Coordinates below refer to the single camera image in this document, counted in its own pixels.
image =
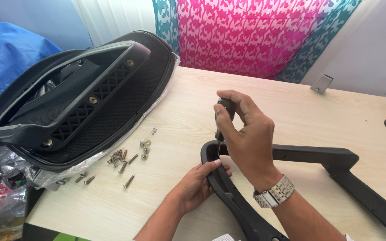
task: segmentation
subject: person's right hand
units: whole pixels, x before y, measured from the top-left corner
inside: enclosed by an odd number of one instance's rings
[[[259,193],[269,190],[282,178],[272,159],[274,122],[245,94],[218,90],[217,95],[235,102],[244,122],[244,128],[237,131],[227,110],[221,104],[214,105],[217,126],[226,139],[230,157]]]

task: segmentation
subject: hand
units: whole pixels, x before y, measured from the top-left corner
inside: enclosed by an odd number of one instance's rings
[[[193,211],[214,192],[206,176],[217,169],[220,164],[221,160],[218,159],[193,167],[168,194],[167,198],[178,202],[182,215]],[[230,167],[228,165],[223,165],[223,167],[228,176],[232,176],[232,172],[229,171]]]
[[[272,159],[274,122],[245,94],[218,90],[217,95],[235,102],[244,122],[244,128],[237,131],[227,110],[221,104],[214,105],[217,126],[226,139],[230,157],[259,193],[269,190],[282,178]]]

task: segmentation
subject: screwdriver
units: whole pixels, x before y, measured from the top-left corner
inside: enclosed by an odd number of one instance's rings
[[[221,104],[224,108],[226,108],[227,112],[230,115],[230,119],[233,121],[233,118],[235,117],[235,110],[236,110],[236,104],[230,99],[225,98],[219,98],[217,101],[217,104]],[[224,141],[224,136],[222,135],[220,129],[218,129],[215,132],[215,139],[218,141],[218,147],[217,147],[217,158],[220,157],[220,147],[221,143]]]

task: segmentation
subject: light wood grain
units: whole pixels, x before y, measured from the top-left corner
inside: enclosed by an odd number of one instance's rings
[[[144,119],[121,148],[127,158],[139,153],[138,142],[151,140],[149,158],[137,158],[117,173],[102,158],[87,171],[89,186],[74,177],[56,192],[46,190],[28,223],[93,241],[129,240],[141,229],[165,195],[200,162],[203,144],[214,139],[216,90],[250,95],[275,122],[275,144],[348,148],[360,161],[351,169],[386,199],[386,98],[327,89],[319,95],[309,86],[178,67],[168,96]],[[238,116],[235,127],[241,128]],[[155,135],[150,131],[156,127]],[[232,180],[246,200],[285,234],[270,209],[261,209],[253,187],[229,156]],[[276,166],[303,197],[342,233],[356,241],[386,240],[386,228],[335,183],[320,164],[276,161]],[[136,174],[128,189],[123,184]],[[245,237],[228,208],[216,195],[187,214],[174,240],[212,240],[229,233]]]

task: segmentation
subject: wristwatch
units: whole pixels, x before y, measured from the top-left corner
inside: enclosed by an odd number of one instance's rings
[[[269,191],[265,191],[260,194],[256,189],[254,189],[253,197],[259,203],[260,207],[273,208],[287,200],[293,191],[293,183],[291,183],[291,181],[288,180],[284,174],[282,174],[281,180]]]

